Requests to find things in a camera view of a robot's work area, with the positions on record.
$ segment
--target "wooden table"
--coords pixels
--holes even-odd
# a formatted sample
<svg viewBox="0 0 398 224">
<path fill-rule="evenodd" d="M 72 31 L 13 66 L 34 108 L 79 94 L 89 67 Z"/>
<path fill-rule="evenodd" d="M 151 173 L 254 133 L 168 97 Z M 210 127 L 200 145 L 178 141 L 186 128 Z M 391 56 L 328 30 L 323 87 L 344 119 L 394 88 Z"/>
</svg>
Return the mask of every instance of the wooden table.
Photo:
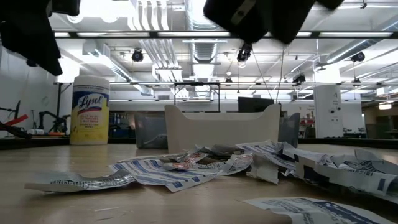
<svg viewBox="0 0 398 224">
<path fill-rule="evenodd" d="M 301 149 L 319 151 L 316 145 Z M 326 146 L 326 152 L 352 153 L 352 147 Z M 398 163 L 398 151 L 377 154 Z M 0 151 L 0 223 L 291 223 L 240 201 L 259 197 L 311 197 L 370 210 L 398 222 L 397 207 L 376 198 L 335 195 L 281 178 L 279 185 L 244 174 L 217 177 L 176 193 L 162 186 L 131 184 L 126 188 L 75 194 L 45 194 L 24 190 L 38 171 L 70 171 L 96 177 L 110 174 L 107 165 L 133 156 L 165 154 L 136 150 L 135 145 L 59 146 Z"/>
</svg>

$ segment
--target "white pillar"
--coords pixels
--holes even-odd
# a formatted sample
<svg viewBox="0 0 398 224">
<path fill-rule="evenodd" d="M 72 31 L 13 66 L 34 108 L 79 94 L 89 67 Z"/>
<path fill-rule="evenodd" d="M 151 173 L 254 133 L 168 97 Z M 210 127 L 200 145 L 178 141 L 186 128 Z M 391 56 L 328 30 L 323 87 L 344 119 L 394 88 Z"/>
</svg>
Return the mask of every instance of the white pillar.
<svg viewBox="0 0 398 224">
<path fill-rule="evenodd" d="M 319 83 L 339 83 L 339 68 L 329 65 L 326 70 L 314 73 Z M 343 114 L 339 86 L 316 86 L 314 88 L 315 131 L 317 138 L 343 137 Z"/>
</svg>

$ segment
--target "lamp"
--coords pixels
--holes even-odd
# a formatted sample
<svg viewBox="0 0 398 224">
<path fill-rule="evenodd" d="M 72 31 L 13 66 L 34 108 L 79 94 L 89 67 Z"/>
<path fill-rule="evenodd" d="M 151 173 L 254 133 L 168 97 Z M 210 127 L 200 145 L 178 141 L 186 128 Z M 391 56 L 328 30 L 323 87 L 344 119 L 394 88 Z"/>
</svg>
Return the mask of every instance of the lamp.
<svg viewBox="0 0 398 224">
<path fill-rule="evenodd" d="M 379 105 L 379 110 L 389 110 L 391 109 L 392 106 L 390 103 L 384 103 Z"/>
</svg>

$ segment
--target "red object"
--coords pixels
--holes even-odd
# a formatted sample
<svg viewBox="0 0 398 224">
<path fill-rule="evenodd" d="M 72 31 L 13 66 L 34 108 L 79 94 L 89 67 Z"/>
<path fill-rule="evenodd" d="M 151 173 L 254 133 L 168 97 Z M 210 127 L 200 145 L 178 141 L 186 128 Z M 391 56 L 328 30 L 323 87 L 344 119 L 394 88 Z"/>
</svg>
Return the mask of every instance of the red object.
<svg viewBox="0 0 398 224">
<path fill-rule="evenodd" d="M 311 124 L 315 124 L 315 120 L 313 119 L 302 119 L 300 121 L 301 125 L 311 125 Z"/>
<path fill-rule="evenodd" d="M 8 126 L 13 126 L 15 124 L 18 124 L 18 123 L 21 123 L 21 122 L 25 121 L 27 118 L 28 118 L 28 116 L 25 114 L 24 116 L 21 116 L 21 117 L 19 117 L 17 119 L 13 119 L 12 121 L 8 121 L 8 122 L 6 122 L 4 124 L 8 125 Z"/>
</svg>

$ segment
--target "computer monitor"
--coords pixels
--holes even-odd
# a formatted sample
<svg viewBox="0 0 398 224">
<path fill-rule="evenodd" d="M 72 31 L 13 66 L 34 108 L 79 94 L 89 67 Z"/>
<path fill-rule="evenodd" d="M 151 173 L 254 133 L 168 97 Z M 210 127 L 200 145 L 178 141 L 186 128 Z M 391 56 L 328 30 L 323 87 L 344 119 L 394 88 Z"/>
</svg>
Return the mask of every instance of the computer monitor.
<svg viewBox="0 0 398 224">
<path fill-rule="evenodd" d="M 240 113 L 263 112 L 274 100 L 250 97 L 238 97 L 238 111 Z"/>
</svg>

